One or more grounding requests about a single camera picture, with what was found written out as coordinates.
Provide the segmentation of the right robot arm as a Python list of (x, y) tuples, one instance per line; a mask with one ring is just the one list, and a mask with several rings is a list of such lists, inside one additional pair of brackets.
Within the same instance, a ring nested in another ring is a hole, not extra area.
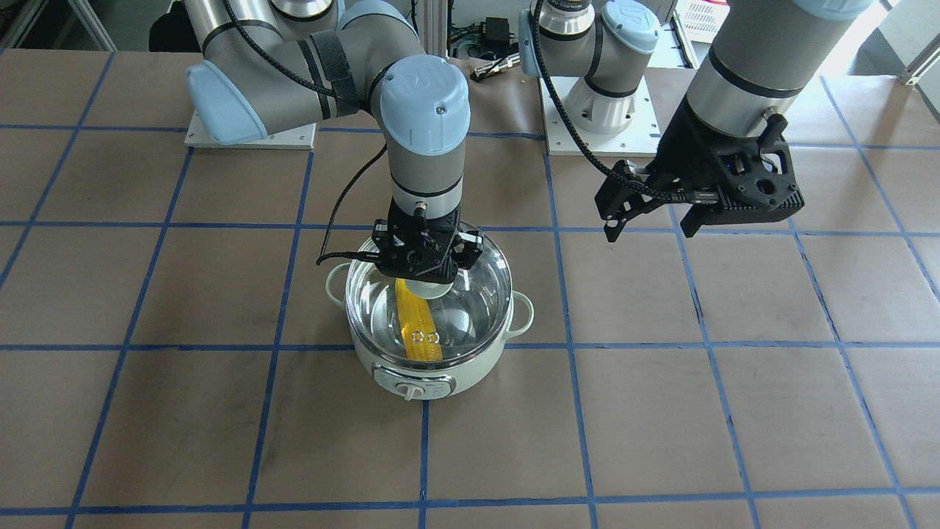
[(451, 284), (473, 268), (482, 234), (460, 228), (468, 83), (427, 54), (410, 21), (385, 1), (359, 1), (333, 28), (289, 40), (333, 15), (332, 2), (186, 1), (203, 59), (186, 71), (202, 124), (222, 146), (363, 111), (385, 137), (392, 198), (375, 251), (345, 252), (383, 275)]

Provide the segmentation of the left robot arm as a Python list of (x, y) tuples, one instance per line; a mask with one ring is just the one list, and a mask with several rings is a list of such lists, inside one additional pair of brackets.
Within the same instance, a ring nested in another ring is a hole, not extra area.
[(561, 124), (604, 174), (594, 202), (611, 243), (638, 215), (687, 204), (703, 226), (776, 223), (803, 208), (786, 111), (867, 1), (731, 1), (651, 163), (605, 165), (583, 134), (617, 134), (660, 39), (638, 1), (533, 1), (519, 16), (521, 67), (544, 80)]

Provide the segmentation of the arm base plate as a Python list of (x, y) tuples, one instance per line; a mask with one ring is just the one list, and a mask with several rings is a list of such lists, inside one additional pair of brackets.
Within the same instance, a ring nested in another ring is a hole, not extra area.
[(660, 142), (647, 80), (625, 98), (595, 93), (583, 78), (553, 77), (558, 97), (581, 140), (597, 155), (652, 157)]
[(192, 148), (254, 148), (255, 150), (312, 151), (317, 125), (306, 124), (290, 130), (261, 136), (259, 128), (237, 124), (221, 135), (212, 134), (198, 111), (192, 113), (184, 144)]

